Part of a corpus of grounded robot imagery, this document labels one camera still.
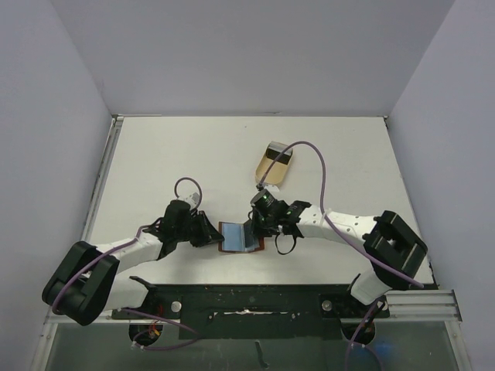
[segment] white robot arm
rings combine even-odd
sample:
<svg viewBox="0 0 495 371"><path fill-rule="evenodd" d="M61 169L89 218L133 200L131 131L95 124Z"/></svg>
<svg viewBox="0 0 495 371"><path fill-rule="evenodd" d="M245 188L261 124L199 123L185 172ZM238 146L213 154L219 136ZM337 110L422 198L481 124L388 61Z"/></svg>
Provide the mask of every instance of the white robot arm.
<svg viewBox="0 0 495 371"><path fill-rule="evenodd" d="M407 290L428 251L423 241L396 213L355 216L336 213L303 201L288 205L262 189L252 200L252 230L256 237L281 233L294 238L343 239L372 260L372 269L359 274L350 293L364 305L391 289Z"/></svg>

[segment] screw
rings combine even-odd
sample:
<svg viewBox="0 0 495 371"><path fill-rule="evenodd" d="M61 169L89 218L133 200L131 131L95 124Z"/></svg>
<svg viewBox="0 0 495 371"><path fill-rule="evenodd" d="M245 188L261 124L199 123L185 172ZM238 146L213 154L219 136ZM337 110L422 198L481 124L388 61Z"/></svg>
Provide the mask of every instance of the screw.
<svg viewBox="0 0 495 371"><path fill-rule="evenodd" d="M332 302L330 300L323 301L322 309L324 311L331 311L332 310Z"/></svg>
<svg viewBox="0 0 495 371"><path fill-rule="evenodd" d="M180 309L183 307L182 304L180 304L180 301L173 301L172 302L172 305L170 305L170 309L174 312L174 313L179 313L180 312Z"/></svg>

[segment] cable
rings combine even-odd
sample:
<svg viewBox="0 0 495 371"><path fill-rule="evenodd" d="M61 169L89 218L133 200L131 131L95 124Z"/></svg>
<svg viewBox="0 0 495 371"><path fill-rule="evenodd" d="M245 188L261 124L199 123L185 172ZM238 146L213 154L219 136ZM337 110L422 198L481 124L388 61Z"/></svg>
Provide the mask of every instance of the cable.
<svg viewBox="0 0 495 371"><path fill-rule="evenodd" d="M75 281L77 281L82 274L84 274L88 270L90 270L94 265L96 265L96 263L98 261L100 261L104 257L107 257L108 255L111 255L111 254L113 254L116 251L122 250L122 249L124 249L124 248L126 248L128 246L131 246L133 243L138 242L138 239L141 236L142 231L144 230L144 228L148 228L148 227L149 226L140 226L138 228L138 232L136 233L136 236L132 240L130 240L130 241L126 242L126 243L123 243L122 245L118 245L118 246L110 249L109 251L107 251L105 253L102 253L102 255L96 257L95 259L93 259L92 261L90 261L88 264L86 264L84 267L82 267L77 273L75 273L75 275L72 276L72 278L69 279L69 281L62 287L62 289L60 290L59 294L56 296L55 300L53 301L52 312L55 313L56 315L61 315L62 314L59 311L57 311L56 309L58 308L58 306L60 304L60 301L62 300L62 297L65 295L65 293L67 292L67 290L69 289L69 287L72 286L73 283Z"/></svg>
<svg viewBox="0 0 495 371"><path fill-rule="evenodd" d="M296 236L293 236L292 238L294 238L294 243L291 247L291 250L287 251L286 253L281 253L280 250L278 249L278 244L277 244L277 239L280 235L278 234L277 236L275 236L275 248L277 249L277 252L280 254L280 255L289 255L294 249L295 249L295 245L297 244L297 237Z"/></svg>
<svg viewBox="0 0 495 371"><path fill-rule="evenodd" d="M374 314L372 314L369 317L369 320L363 326L363 330L365 330L366 327L373 321L374 317L376 317L376 315L381 312L381 310L384 308L384 306L385 306L385 303L383 303L383 305ZM342 334L344 336L344 340L346 342L350 343L350 340L348 338L346 338L346 333L344 331L344 328L343 328L343 325L342 325L342 320L340 319L339 313L334 310L333 311L333 314L335 315L337 321L339 322L340 331L342 331ZM371 355L377 360L378 365L380 366L380 370L381 371L384 371L384 364L381 362L380 357L378 357L378 354L374 351L373 348L371 348L369 345L364 345L364 344L361 344L360 342L356 342L356 341L354 343L352 343L352 344L358 344L361 347L365 348L368 352L370 352Z"/></svg>
<svg viewBox="0 0 495 371"><path fill-rule="evenodd" d="M325 165L325 159L323 158L322 152L319 151L319 149L313 144L308 141L295 141L291 145L288 145L282 152L278 154L277 157L275 157L275 160L273 160L268 166L266 172L264 173L263 177L261 178L260 182L258 183L258 186L263 186L263 182L265 181L268 173L270 172L271 168L273 168L273 165L292 147L295 147L296 145L308 145L311 147L316 154L319 157L319 160L322 164L322 186L321 186L321 191L319 194L319 208L323 214L323 217L325 218L325 221L328 223L328 225L333 229L333 231L340 237L342 240L344 240L349 246L351 246L355 251L357 251L359 254L363 255L366 257L371 263L376 264L378 267L381 267L385 269L386 271L394 274L395 276L402 278L403 280L407 281L410 284L413 284L414 286L418 286L419 288L423 288L423 284L417 282L415 279L410 278L406 274L403 274L402 272L399 272L395 270L392 267L389 267L385 263L379 261L377 258L372 257L369 255L366 251L361 250L361 247L359 247L354 241L352 241L348 236L343 234L342 232L339 231L339 229L336 227L335 224L333 224L332 220L326 215L325 212L325 206L324 206L324 200L325 200L325 185L326 185L326 165Z"/></svg>
<svg viewBox="0 0 495 371"><path fill-rule="evenodd" d="M192 210L197 209L198 207L200 207L201 201L203 201L203 190L201 189L201 185L196 180L190 178L189 176L183 176L182 178L177 180L176 184L173 186L173 192L176 195L176 197L179 198L179 193L177 193L177 187L183 180L189 180L190 182L193 182L196 185L196 187L198 187L198 191L200 191L200 199L197 205L192 208Z"/></svg>
<svg viewBox="0 0 495 371"><path fill-rule="evenodd" d="M377 363L378 363L378 365L380 367L380 370L381 371L384 371L385 370L384 364L381 362L380 357L378 357L378 354L375 352L375 350L373 348L371 348L369 345L361 344L360 342L354 342L353 344L354 345L359 345L360 347L365 348L377 360Z"/></svg>
<svg viewBox="0 0 495 371"><path fill-rule="evenodd" d="M354 340L356 340L356 337L359 334L359 331L366 324L366 320L368 320L368 318L371 316L371 313L376 308L378 301L379 301L379 299L375 300L373 302L373 304L371 304L370 308L368 309L368 311L364 315L364 317L361 320L360 324L357 326L356 331L354 331L352 337L350 338L349 344L347 344L346 355L345 355L345 358L344 358L344 365L345 365L344 366L344 370L345 371L348 370L348 366L349 366L349 354L350 354L350 350L353 348L353 344L355 343Z"/></svg>
<svg viewBox="0 0 495 371"><path fill-rule="evenodd" d="M186 326L186 325L184 325L182 323L175 322L175 321L173 321L171 319L162 318L162 317L159 317L158 315L150 315L150 314L144 313L142 311L136 311L135 309L123 308L122 311L126 311L127 313L132 313L134 315L140 315L142 317L146 317L146 318L150 318L150 319L155 319L156 321L161 321L161 322L169 323L170 325L174 325L174 326L177 326L179 328L183 328L186 331L192 332L194 335L198 335L198 337L195 338L195 339L191 339L191 340L188 340L186 342L183 342L183 343L177 344L177 345L156 346L156 347L143 346L143 345L138 346L138 345L136 345L136 339L139 336L144 335L146 332L148 332L148 329L146 329L144 331L139 332L134 338L132 338L132 345L133 346L137 346L138 348L140 348L142 350L147 350L147 351L175 350L175 349L180 349L180 348L183 348L185 346L194 344L195 342L197 342L198 340L200 340L200 337L199 337L200 334L198 333L198 331L196 331L193 328L190 328L189 326Z"/></svg>
<svg viewBox="0 0 495 371"><path fill-rule="evenodd" d="M383 309L385 308L385 300L382 298L383 300L383 304L378 307L378 310L375 311L375 313L373 313L369 318L368 318L368 322L366 323L366 325L364 325L363 327L363 330L366 330L374 321L374 319L377 317L377 315L379 315L381 313L381 311L383 311Z"/></svg>

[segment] glass panel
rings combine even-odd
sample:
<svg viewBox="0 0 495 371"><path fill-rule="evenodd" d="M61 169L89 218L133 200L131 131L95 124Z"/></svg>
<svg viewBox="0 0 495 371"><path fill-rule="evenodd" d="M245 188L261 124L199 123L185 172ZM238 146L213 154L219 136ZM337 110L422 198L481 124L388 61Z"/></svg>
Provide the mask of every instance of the glass panel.
<svg viewBox="0 0 495 371"><path fill-rule="evenodd" d="M457 370L443 322L378 322L371 347L386 370ZM156 346L172 345L178 330L167 325ZM201 340L171 352L131 349L128 325L61 324L56 332L49 371L252 371L343 370L347 344L319 338L256 340ZM380 367L366 349L351 352L349 371Z"/></svg>

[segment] black bracket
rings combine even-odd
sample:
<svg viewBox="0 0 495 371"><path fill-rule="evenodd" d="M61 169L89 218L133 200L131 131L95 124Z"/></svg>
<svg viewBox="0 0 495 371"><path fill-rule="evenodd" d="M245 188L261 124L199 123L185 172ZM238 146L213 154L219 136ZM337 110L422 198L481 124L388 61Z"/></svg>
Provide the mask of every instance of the black bracket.
<svg viewBox="0 0 495 371"><path fill-rule="evenodd" d="M69 279L101 254L89 243L84 241L75 243L43 289L42 300L52 305ZM98 261L91 268L89 277L79 277L69 287L57 310L82 326L89 325L107 304L118 265L119 260L110 255Z"/></svg>
<svg viewBox="0 0 495 371"><path fill-rule="evenodd" d="M365 234L364 249L369 255L414 277L428 252L428 248L410 226L392 211L384 211L374 218L377 222L370 234ZM408 290L409 283L373 264L375 274L395 290Z"/></svg>

